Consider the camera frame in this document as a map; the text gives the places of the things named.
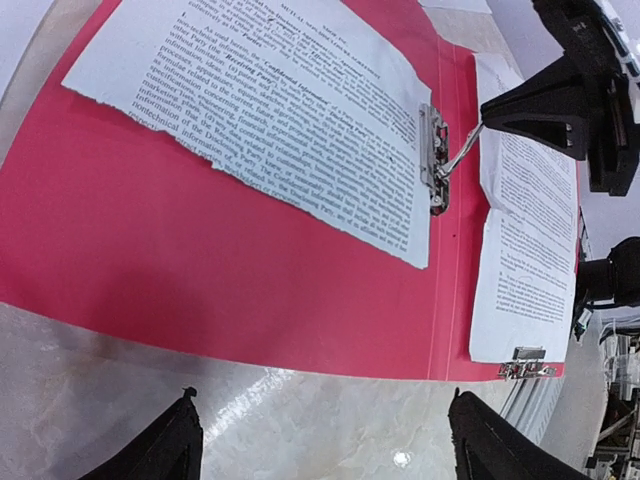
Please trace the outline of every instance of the document clip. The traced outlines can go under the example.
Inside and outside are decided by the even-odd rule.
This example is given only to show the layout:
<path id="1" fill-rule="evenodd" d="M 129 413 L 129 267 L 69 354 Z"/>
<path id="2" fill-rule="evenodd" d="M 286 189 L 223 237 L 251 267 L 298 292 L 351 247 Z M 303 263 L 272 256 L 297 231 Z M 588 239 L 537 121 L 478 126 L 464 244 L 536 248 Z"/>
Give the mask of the document clip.
<path id="1" fill-rule="evenodd" d="M 498 376 L 505 380 L 555 377 L 556 369 L 544 364 L 546 353 L 543 348 L 518 347 L 513 361 L 500 365 Z"/>
<path id="2" fill-rule="evenodd" d="M 442 215 L 449 208 L 449 178 L 441 169 L 449 162 L 449 126 L 440 112 L 430 105 L 420 107 L 420 179 L 431 196 L 431 215 Z"/>

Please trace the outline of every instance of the white marble surface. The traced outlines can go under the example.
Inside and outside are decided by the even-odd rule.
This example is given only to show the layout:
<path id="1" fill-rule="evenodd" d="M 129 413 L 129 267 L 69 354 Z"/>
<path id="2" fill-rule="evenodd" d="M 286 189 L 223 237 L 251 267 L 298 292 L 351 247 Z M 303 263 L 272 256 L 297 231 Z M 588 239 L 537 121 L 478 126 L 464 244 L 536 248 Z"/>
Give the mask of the white marble surface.
<path id="1" fill-rule="evenodd" d="M 53 0 L 0 0 L 0 99 Z"/>
<path id="2" fill-rule="evenodd" d="M 486 0 L 419 0 L 418 3 L 424 8 L 447 8 L 464 12 L 491 14 L 491 9 Z"/>
<path id="3" fill-rule="evenodd" d="M 98 4 L 56 1 L 0 104 L 0 164 L 49 72 Z M 451 40 L 508 53 L 487 15 L 429 15 Z M 366 380 L 205 360 L 0 305 L 0 478 L 77 478 L 187 385 L 199 391 L 205 428 L 202 478 L 277 480 L 453 479 L 446 413 L 454 389 L 473 390 L 497 410 L 511 389 L 501 381 Z"/>

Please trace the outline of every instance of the white paper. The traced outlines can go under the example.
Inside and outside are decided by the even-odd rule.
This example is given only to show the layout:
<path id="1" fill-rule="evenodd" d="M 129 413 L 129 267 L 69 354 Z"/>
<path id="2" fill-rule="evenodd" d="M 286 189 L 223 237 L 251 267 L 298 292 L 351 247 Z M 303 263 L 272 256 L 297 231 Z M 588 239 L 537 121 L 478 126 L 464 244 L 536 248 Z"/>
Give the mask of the white paper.
<path id="1" fill-rule="evenodd" d="M 419 0 L 424 8 L 448 8 L 465 12 L 488 13 L 491 8 L 485 0 Z"/>
<path id="2" fill-rule="evenodd" d="M 498 55 L 476 55 L 484 103 L 521 83 Z M 575 292 L 576 162 L 515 135 L 480 137 L 484 228 L 471 326 L 471 359 L 500 363 L 516 347 L 544 347 L 564 362 Z"/>
<path id="3" fill-rule="evenodd" d="M 0 0 L 0 100 L 53 0 Z"/>
<path id="4" fill-rule="evenodd" d="M 63 85 L 427 266 L 419 107 L 431 92 L 338 0 L 125 0 Z"/>

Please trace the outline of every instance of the clipboard clip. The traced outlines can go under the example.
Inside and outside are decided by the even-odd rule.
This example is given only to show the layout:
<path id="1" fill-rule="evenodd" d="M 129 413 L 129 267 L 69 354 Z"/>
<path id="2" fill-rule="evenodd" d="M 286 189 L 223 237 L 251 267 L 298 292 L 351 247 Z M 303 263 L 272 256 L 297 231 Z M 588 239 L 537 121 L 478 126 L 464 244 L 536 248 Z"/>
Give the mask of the clipboard clip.
<path id="1" fill-rule="evenodd" d="M 546 354 L 540 347 L 518 347 L 513 352 L 513 361 L 500 365 L 498 377 L 505 380 L 555 377 L 556 369 L 544 364 Z"/>
<path id="2" fill-rule="evenodd" d="M 449 177 L 469 153 L 480 137 L 484 124 L 480 123 L 467 137 L 458 154 L 449 160 L 449 125 L 433 106 L 420 106 L 420 179 L 431 197 L 431 215 L 437 217 L 447 211 L 450 204 Z"/>

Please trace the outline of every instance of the red folder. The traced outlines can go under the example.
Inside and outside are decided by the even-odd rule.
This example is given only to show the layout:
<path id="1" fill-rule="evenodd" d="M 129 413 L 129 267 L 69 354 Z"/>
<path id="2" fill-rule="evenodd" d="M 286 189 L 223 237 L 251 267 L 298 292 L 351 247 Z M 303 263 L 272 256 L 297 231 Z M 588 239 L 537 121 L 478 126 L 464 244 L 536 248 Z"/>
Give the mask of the red folder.
<path id="1" fill-rule="evenodd" d="M 489 209 L 477 148 L 453 176 L 450 210 L 432 222 L 428 269 L 413 268 L 63 88 L 118 3 L 105 0 L 74 40 L 0 171 L 0 301 L 238 362 L 497 378 L 497 365 L 469 358 Z M 432 88 L 455 151 L 478 118 L 471 53 L 443 41 L 415 0 L 345 3 Z"/>

